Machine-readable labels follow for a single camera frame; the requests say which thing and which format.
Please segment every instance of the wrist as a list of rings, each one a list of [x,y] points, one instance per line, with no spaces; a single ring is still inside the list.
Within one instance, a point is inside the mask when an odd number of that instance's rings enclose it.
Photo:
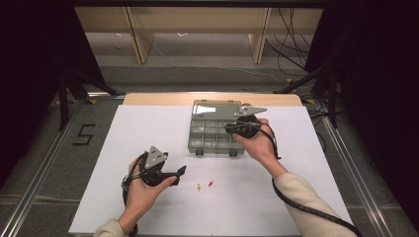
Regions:
[[[288,170],[276,158],[262,160],[261,164],[265,167],[269,174],[271,174],[273,179],[288,172]]]
[[[125,210],[121,217],[118,219],[121,229],[124,235],[127,236],[132,231],[134,225],[139,220],[140,215],[129,210]]]

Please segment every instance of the plastic organizer box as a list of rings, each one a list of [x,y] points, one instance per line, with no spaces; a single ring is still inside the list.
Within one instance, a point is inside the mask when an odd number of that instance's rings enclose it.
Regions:
[[[239,101],[195,100],[192,109],[188,148],[197,156],[209,154],[243,154],[244,147],[236,142],[224,126],[235,122],[240,111]]]

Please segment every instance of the hand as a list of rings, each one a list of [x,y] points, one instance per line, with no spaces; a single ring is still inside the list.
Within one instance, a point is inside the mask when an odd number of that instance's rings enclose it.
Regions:
[[[267,124],[269,124],[267,119],[258,118],[258,122],[261,124],[262,130],[274,137],[273,132],[267,126]],[[232,136],[234,140],[244,146],[247,153],[249,153],[253,159],[259,161],[268,170],[274,179],[288,171],[278,162],[275,157],[274,146],[272,145],[271,140],[262,132],[259,131],[252,138],[245,138],[235,133]]]
[[[131,170],[133,164],[134,161],[129,165],[128,171]],[[139,171],[139,164],[135,167],[134,172],[137,171]],[[126,210],[118,220],[125,235],[129,234],[138,219],[154,205],[157,197],[170,187],[176,179],[175,176],[170,177],[156,187],[148,186],[142,179],[131,181],[126,197]]]

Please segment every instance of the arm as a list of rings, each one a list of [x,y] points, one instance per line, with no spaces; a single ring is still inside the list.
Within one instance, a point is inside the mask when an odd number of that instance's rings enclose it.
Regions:
[[[129,184],[129,192],[126,198],[126,209],[118,220],[111,219],[105,225],[99,227],[95,237],[119,237],[127,236],[139,218],[145,214],[157,200],[157,197],[173,182],[176,177],[164,180],[156,187],[148,186],[142,179],[132,180]]]
[[[273,132],[264,118],[258,119],[261,129],[273,136]],[[275,186],[287,198],[333,216],[339,217],[335,211],[322,200],[314,188],[302,177],[290,173],[275,157],[274,147],[266,135],[258,132],[254,137],[247,139],[233,134],[233,138],[241,143],[251,157],[257,160],[272,176]],[[298,231],[304,237],[311,236],[356,236],[344,226],[333,223],[327,219],[315,216],[286,205],[293,218]]]

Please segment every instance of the gray floor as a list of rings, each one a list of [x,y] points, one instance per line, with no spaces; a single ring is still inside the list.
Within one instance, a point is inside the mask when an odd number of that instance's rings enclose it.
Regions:
[[[105,80],[109,86],[119,91],[269,93],[284,88],[287,79],[297,80],[300,77],[281,72],[276,53],[267,45],[262,63],[253,64],[246,36],[159,35],[154,40],[155,46],[150,51],[147,63],[142,65],[135,61],[129,36],[89,34],[89,40]],[[273,37],[268,37],[268,41],[272,44],[276,42]],[[298,39],[298,45],[308,50],[303,40]],[[284,53],[299,61],[294,50],[287,49]],[[280,58],[280,65],[288,73],[304,74],[284,58]],[[296,93],[305,98],[309,94],[310,84],[312,83],[298,88]],[[91,86],[86,88],[90,92],[99,91]],[[317,111],[323,101],[318,98],[316,104],[304,105],[309,111]],[[96,98],[94,103],[80,105],[76,102],[69,105],[74,120],[18,236],[69,236],[67,231],[72,217],[96,164],[115,111],[122,102],[122,99],[117,98]],[[369,153],[351,125],[342,104],[338,105],[337,110],[340,112],[337,130],[383,214],[391,232],[387,236],[419,236],[372,164]],[[93,134],[93,137],[89,145],[74,146],[74,143],[86,141],[85,137],[77,136],[83,124],[95,125],[84,129],[84,133]],[[313,125],[325,139],[326,158],[352,220],[364,236],[383,236],[377,233],[374,222],[366,212],[368,209],[354,188],[342,156],[327,129],[327,118],[315,118]],[[30,185],[42,160],[48,154],[58,127],[59,106],[54,100],[33,145],[0,191],[0,226],[7,222],[20,197]]]

